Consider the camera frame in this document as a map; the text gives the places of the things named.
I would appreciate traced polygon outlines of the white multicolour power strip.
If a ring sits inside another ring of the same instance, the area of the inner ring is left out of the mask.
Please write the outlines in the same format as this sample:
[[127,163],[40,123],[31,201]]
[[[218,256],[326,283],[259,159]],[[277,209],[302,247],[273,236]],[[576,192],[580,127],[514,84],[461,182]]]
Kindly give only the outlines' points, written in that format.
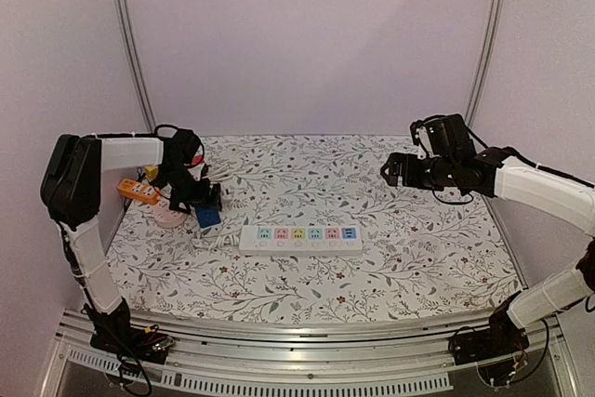
[[244,256],[360,256],[364,242],[361,229],[354,225],[244,225],[238,248]]

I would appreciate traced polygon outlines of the yellow cube socket adapter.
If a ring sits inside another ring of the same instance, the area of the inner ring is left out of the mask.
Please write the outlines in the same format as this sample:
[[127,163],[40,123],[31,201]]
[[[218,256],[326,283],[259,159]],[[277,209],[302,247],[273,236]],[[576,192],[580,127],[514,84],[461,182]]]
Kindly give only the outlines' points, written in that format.
[[156,165],[145,166],[144,172],[145,172],[146,178],[149,181],[153,181],[157,177],[158,167]]

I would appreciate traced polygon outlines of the blue cube socket adapter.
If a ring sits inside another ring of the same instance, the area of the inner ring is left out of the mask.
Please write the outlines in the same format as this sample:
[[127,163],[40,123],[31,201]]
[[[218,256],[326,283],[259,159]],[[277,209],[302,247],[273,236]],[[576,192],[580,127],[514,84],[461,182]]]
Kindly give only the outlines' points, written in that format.
[[219,211],[213,207],[196,206],[194,208],[199,227],[204,230],[221,223]]

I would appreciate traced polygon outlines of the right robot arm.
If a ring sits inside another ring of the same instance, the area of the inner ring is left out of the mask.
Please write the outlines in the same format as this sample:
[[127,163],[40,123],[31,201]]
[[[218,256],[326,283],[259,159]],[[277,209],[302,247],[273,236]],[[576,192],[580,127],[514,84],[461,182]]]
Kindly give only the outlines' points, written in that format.
[[528,347],[525,330],[563,313],[594,294],[594,186],[560,170],[533,162],[516,149],[487,145],[458,114],[437,114],[410,126],[416,153],[394,152],[380,169],[391,187],[462,195],[526,205],[582,232],[582,256],[563,256],[562,268],[505,299],[487,328],[464,327],[448,344],[456,364],[475,363]]

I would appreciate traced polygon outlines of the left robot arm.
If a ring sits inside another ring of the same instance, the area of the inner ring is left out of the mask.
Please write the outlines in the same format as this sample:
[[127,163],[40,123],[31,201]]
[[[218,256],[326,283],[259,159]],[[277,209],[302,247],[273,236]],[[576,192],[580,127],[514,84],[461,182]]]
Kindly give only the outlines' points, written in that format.
[[175,128],[170,137],[152,133],[61,135],[40,189],[49,217],[59,229],[64,255],[86,297],[84,312],[94,326],[93,348],[119,358],[164,364],[174,340],[157,326],[131,324],[130,309],[113,280],[99,231],[101,176],[113,170],[155,165],[153,186],[170,189],[173,211],[194,207],[221,210],[221,187],[208,170],[190,171],[203,149],[190,129]]

